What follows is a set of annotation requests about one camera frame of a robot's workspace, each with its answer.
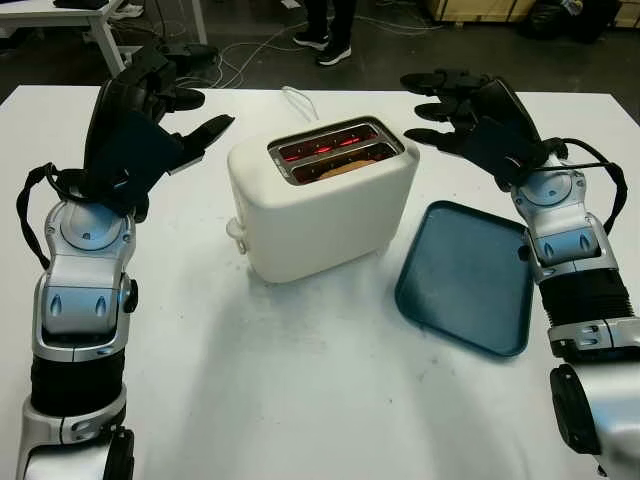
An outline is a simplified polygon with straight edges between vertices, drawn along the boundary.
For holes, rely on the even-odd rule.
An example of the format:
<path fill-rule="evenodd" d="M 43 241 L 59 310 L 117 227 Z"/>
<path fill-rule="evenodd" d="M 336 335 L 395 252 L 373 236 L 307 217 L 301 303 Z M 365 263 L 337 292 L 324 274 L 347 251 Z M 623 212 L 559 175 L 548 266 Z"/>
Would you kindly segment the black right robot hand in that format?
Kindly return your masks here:
<path fill-rule="evenodd" d="M 416 106 L 418 117 L 453 127 L 447 133 L 412 128 L 404 135 L 468 160 L 489 173 L 500 190 L 523 185 L 546 162 L 547 153 L 532 118 L 502 78 L 436 69 L 406 74 L 400 83 L 411 93 L 439 99 Z"/>

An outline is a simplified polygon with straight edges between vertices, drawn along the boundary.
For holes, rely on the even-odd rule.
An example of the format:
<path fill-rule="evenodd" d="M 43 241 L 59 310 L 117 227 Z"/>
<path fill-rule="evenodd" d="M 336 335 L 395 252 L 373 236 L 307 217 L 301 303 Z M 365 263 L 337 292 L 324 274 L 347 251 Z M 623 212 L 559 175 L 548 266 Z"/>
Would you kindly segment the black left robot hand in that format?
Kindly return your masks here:
<path fill-rule="evenodd" d="M 92 168 L 99 151 L 130 112 L 151 121 L 177 111 L 203 106 L 203 93 L 181 83 L 190 72 L 213 65 L 219 50 L 199 43 L 153 41 L 132 57 L 131 64 L 100 88 L 87 131 L 84 168 Z"/>

